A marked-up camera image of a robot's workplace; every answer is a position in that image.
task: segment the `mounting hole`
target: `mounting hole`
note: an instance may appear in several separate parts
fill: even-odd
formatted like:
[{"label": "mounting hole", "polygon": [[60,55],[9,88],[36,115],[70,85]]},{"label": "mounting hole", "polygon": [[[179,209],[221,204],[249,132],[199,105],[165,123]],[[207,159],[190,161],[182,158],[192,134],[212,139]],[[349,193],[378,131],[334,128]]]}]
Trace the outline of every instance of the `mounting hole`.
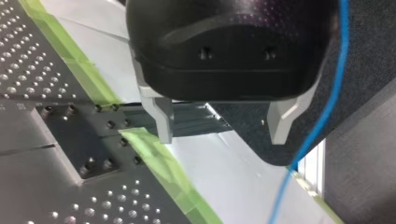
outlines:
[{"label": "mounting hole", "polygon": [[274,47],[268,47],[262,51],[262,56],[266,61],[276,58],[276,50]]},{"label": "mounting hole", "polygon": [[198,56],[201,60],[209,60],[213,58],[213,53],[211,48],[203,47],[200,49]]}]

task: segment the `black metal part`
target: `black metal part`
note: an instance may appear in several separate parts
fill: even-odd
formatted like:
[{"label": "black metal part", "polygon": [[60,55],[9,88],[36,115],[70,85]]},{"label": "black metal part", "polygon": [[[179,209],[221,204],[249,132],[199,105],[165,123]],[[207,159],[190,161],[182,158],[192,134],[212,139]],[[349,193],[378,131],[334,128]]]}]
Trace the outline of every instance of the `black metal part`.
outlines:
[{"label": "black metal part", "polygon": [[[145,127],[150,133],[157,134],[155,120],[141,105],[124,106],[121,110],[134,127]],[[222,133],[232,130],[224,119],[217,119],[204,104],[175,104],[174,137],[206,133]]]},{"label": "black metal part", "polygon": [[273,101],[309,90],[337,29],[337,0],[127,2],[145,81],[185,101]]},{"label": "black metal part", "polygon": [[[42,115],[42,118],[82,179],[119,169],[95,129],[82,114],[77,113],[77,106],[57,105],[52,108],[51,116]],[[37,110],[48,111],[48,107],[38,107]]]}]

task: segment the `gray metal surface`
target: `gray metal surface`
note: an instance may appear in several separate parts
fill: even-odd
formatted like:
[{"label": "gray metal surface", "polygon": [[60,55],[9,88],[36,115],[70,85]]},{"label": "gray metal surface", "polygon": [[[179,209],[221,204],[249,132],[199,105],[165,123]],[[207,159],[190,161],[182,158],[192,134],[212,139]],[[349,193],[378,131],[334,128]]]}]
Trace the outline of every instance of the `gray metal surface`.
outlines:
[{"label": "gray metal surface", "polygon": [[[5,108],[0,101],[0,110]],[[21,110],[13,112],[0,111],[0,155],[7,155],[32,148],[50,146],[50,141],[41,133],[34,132],[35,122],[31,111]]]},{"label": "gray metal surface", "polygon": [[117,161],[78,106],[55,105],[36,109],[41,111],[41,118],[59,144],[64,159],[70,161],[82,179],[119,169]]},{"label": "gray metal surface", "polygon": [[346,223],[395,223],[396,80],[326,138],[325,202]]},{"label": "gray metal surface", "polygon": [[320,76],[311,89],[296,98],[270,104],[267,113],[267,123],[272,144],[284,145],[286,143],[291,125],[311,105],[319,81]]},{"label": "gray metal surface", "polygon": [[54,148],[1,157],[0,167],[4,223],[189,223],[147,167],[126,163],[82,186],[72,184]]}]

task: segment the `small hole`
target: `small hole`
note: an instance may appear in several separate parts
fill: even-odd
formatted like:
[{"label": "small hole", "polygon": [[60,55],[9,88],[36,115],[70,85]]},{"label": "small hole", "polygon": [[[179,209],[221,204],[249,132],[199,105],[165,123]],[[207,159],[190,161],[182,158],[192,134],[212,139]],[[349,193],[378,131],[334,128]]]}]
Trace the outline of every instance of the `small hole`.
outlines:
[{"label": "small hole", "polygon": [[51,212],[51,213],[50,213],[50,216],[51,216],[53,219],[56,219],[56,218],[58,218],[59,214],[58,214],[57,212]]},{"label": "small hole", "polygon": [[133,189],[131,192],[135,196],[139,195],[139,190],[138,189]]},{"label": "small hole", "polygon": [[126,196],[125,195],[119,195],[118,199],[119,199],[120,202],[123,203],[123,202],[126,201]]},{"label": "small hole", "polygon": [[137,217],[137,212],[135,210],[131,210],[128,212],[129,217]]},{"label": "small hole", "polygon": [[143,203],[142,208],[143,208],[143,210],[148,211],[149,210],[149,204],[148,203]]},{"label": "small hole", "polygon": [[212,50],[208,47],[203,47],[200,49],[198,56],[201,60],[212,59],[213,58]]},{"label": "small hole", "polygon": [[76,224],[75,217],[67,217],[64,219],[64,224]]},{"label": "small hole", "polygon": [[79,206],[78,206],[78,204],[73,203],[73,204],[72,204],[72,208],[73,208],[73,210],[77,211],[78,208],[79,208]]},{"label": "small hole", "polygon": [[109,208],[111,208],[111,202],[109,202],[109,201],[103,202],[103,203],[102,203],[102,206],[103,206],[105,209],[109,209]]},{"label": "small hole", "polygon": [[114,224],[122,224],[122,218],[120,218],[120,217],[114,218],[113,223]]},{"label": "small hole", "polygon": [[87,208],[85,209],[84,213],[87,217],[93,217],[95,215],[95,210],[93,210],[92,208]]}]

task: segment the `perforated metal plate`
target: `perforated metal plate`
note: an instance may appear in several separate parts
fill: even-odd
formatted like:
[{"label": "perforated metal plate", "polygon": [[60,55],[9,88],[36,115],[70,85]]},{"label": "perforated metal plate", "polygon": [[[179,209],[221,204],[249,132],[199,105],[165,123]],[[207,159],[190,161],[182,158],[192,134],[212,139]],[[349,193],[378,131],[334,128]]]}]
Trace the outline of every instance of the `perforated metal plate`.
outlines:
[{"label": "perforated metal plate", "polygon": [[[86,92],[17,0],[0,0],[0,217],[2,223],[189,223],[129,146],[120,146],[122,113],[96,114]],[[83,105],[120,170],[81,182],[34,108]]]},{"label": "perforated metal plate", "polygon": [[0,97],[20,101],[5,110],[91,102],[17,0],[0,0]]}]

